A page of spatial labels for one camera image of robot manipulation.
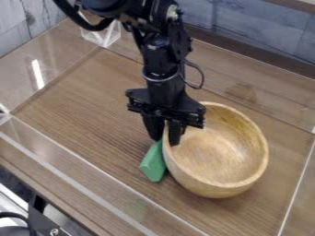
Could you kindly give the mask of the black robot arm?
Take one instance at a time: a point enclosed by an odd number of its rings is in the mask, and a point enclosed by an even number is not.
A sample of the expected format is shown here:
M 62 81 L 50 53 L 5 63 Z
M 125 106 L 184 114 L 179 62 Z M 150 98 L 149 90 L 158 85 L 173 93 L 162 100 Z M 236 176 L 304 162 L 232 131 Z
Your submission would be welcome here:
M 192 52 L 192 38 L 181 20 L 176 0 L 53 0 L 68 18 L 85 30 L 104 30 L 113 21 L 132 33 L 142 57 L 144 88 L 125 91 L 128 110 L 142 117 L 152 140 L 168 133 L 176 146 L 185 128 L 204 126 L 204 106 L 185 92 L 191 86 L 184 68 L 195 66 L 187 60 Z

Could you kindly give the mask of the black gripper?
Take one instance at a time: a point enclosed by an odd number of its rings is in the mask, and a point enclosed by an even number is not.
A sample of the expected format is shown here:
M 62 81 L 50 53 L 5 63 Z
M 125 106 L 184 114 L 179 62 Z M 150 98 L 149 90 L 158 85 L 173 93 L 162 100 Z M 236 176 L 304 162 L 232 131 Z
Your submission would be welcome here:
M 180 143 L 187 125 L 196 128 L 204 126 L 205 108 L 188 96 L 181 72 L 168 77 L 142 73 L 142 78 L 146 87 L 125 91 L 129 99 L 128 110 L 144 113 L 142 123 L 153 141 L 161 139 L 164 119 L 169 121 L 168 142 L 169 146 L 175 147 Z

